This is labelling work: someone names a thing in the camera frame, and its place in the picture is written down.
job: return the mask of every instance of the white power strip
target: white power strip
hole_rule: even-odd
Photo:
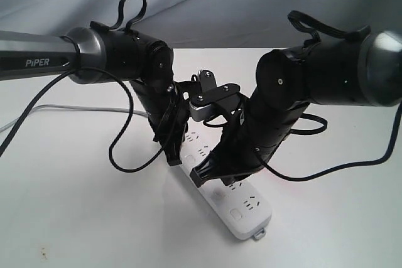
[[[196,132],[186,134],[182,146],[182,169],[190,178],[191,170],[211,151]],[[198,191],[207,200],[227,228],[240,240],[265,236],[265,227],[272,216],[269,203],[246,180],[224,186],[221,180],[210,180]]]

